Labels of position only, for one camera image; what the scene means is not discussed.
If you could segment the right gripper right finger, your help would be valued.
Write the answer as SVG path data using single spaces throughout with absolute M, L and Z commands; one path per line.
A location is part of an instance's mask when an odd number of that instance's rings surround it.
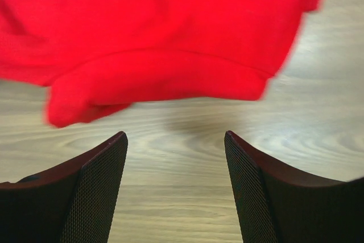
M 243 242 L 362 242 L 363 179 L 292 167 L 232 131 L 225 155 Z

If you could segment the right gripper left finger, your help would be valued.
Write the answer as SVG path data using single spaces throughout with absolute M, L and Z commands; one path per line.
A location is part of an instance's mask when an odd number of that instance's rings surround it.
M 16 183 L 1 183 L 1 242 L 107 242 L 128 140 L 124 132 Z

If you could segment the red t-shirt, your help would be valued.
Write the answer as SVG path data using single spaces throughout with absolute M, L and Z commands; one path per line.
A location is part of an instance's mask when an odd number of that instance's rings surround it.
M 1 0 L 1 78 L 47 87 L 47 120 L 136 102 L 255 101 L 320 0 Z

